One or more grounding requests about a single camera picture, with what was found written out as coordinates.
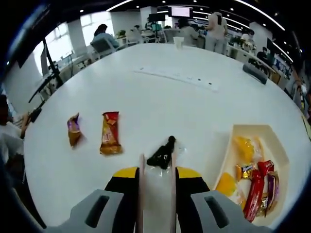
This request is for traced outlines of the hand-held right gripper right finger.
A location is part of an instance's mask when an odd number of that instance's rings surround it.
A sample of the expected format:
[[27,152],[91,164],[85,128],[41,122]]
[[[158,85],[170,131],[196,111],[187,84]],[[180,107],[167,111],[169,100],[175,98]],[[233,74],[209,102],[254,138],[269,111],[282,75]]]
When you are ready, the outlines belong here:
[[270,233],[244,218],[242,209],[225,195],[211,191],[201,174],[176,168],[176,216],[182,233]]

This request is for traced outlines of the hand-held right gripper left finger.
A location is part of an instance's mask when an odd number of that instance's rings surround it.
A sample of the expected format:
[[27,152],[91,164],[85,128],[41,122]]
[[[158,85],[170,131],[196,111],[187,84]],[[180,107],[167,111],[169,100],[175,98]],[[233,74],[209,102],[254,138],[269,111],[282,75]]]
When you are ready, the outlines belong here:
[[139,168],[116,172],[104,190],[97,189],[76,204],[69,219],[48,233],[133,233],[138,212]]

